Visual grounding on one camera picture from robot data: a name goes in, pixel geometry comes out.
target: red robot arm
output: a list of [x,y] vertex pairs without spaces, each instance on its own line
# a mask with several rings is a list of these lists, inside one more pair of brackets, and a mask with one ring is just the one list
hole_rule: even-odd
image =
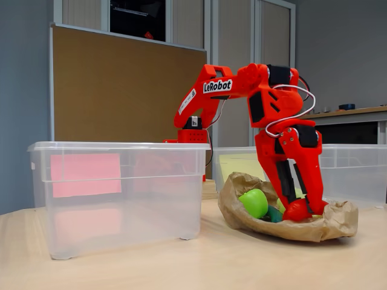
[[[321,154],[321,134],[315,123],[290,118],[302,109],[297,86],[299,74],[294,68],[251,63],[233,75],[226,66],[205,65],[194,86],[189,90],[175,115],[177,140],[167,142],[204,143],[207,130],[215,117],[220,100],[247,97],[252,127],[270,128],[271,136],[261,130],[255,137],[258,160],[269,177],[284,207],[284,219],[301,221],[311,214],[322,214],[318,155]],[[200,118],[192,117],[203,109]],[[298,199],[290,173],[288,159],[296,161],[294,169],[305,199]]]

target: wooden table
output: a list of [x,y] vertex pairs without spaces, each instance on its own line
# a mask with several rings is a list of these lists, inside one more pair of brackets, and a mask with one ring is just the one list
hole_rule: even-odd
[[217,200],[202,203],[201,233],[51,260],[37,211],[0,216],[1,290],[387,289],[387,210],[361,210],[354,238],[291,242],[242,233]]

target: crumpled paper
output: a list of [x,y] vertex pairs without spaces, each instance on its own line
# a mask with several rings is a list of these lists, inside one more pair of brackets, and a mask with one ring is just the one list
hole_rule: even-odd
[[238,197],[251,189],[261,189],[269,205],[276,207],[277,194],[270,182],[246,173],[233,172],[220,191],[218,205],[231,228],[269,234],[289,240],[321,242],[337,237],[353,237],[357,232],[359,210],[352,202],[332,202],[324,209],[322,218],[302,222],[271,223],[253,218]]

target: dark green object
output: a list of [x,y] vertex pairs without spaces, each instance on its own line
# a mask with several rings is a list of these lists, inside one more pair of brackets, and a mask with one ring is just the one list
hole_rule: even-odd
[[267,215],[270,216],[271,222],[282,222],[282,213],[271,205],[268,206]]

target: red part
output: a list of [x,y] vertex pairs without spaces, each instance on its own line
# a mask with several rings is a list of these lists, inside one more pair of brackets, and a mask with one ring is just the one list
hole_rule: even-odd
[[178,143],[207,143],[207,130],[182,129],[177,132]]
[[[297,70],[291,68],[289,84],[297,86],[298,80]],[[182,128],[192,114],[203,109],[200,115],[203,130],[179,130],[177,142],[206,143],[205,129],[211,125],[220,100],[240,97],[247,97],[250,123],[252,127],[258,128],[264,128],[273,121],[297,114],[303,105],[302,97],[296,88],[275,89],[269,85],[269,71],[266,65],[251,63],[240,68],[236,75],[233,75],[226,66],[204,65],[197,81],[180,103],[174,119],[175,126]],[[318,155],[322,150],[321,134],[317,133],[319,137],[317,147],[301,147],[296,131],[291,129],[295,124],[314,126],[313,121],[289,119],[270,128],[275,134],[283,133],[283,136],[278,138],[281,144],[286,143],[282,154],[275,152],[276,138],[270,137],[264,130],[255,137],[255,141],[258,160],[286,208],[284,219],[301,221],[311,216],[306,200],[288,203],[287,198],[282,195],[276,162],[288,158],[296,161],[308,193],[309,206],[314,213],[322,214],[326,202],[322,201],[323,186],[318,162]]]
[[153,39],[153,35],[152,35],[149,31],[147,31],[147,32],[145,33],[144,37],[145,37],[145,38],[148,38],[148,39]]

